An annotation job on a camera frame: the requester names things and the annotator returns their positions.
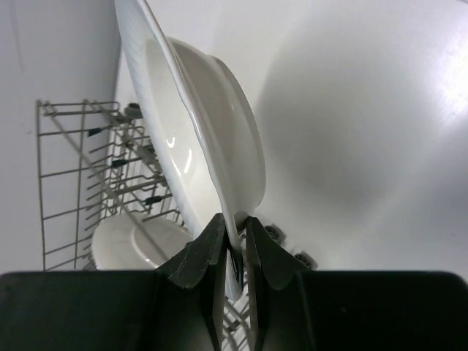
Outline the white deep plate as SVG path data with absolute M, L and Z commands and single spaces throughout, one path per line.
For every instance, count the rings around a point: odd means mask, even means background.
M 146 1 L 117 1 L 121 47 L 143 120 L 185 224 L 214 215 L 231 246 L 226 295 L 244 290 L 241 232 L 263 201 L 265 157 L 252 108 L 229 67 L 166 35 Z

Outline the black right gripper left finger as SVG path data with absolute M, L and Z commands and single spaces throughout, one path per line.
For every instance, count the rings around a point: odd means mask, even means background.
M 156 350 L 220 350 L 224 315 L 225 223 L 202 233 L 158 269 Z

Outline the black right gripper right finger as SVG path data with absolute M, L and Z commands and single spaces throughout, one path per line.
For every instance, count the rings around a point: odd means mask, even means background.
M 310 350 L 301 283 L 307 268 L 275 243 L 255 217 L 246 220 L 246 271 L 254 350 Z

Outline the green rimmed printed plate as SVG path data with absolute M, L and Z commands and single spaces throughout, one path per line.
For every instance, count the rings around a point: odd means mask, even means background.
M 167 260 L 152 245 L 154 241 L 170 259 L 193 241 L 189 231 L 164 217 L 141 220 L 139 228 L 128 214 L 102 220 L 91 240 L 91 254 L 99 270 L 153 270 Z

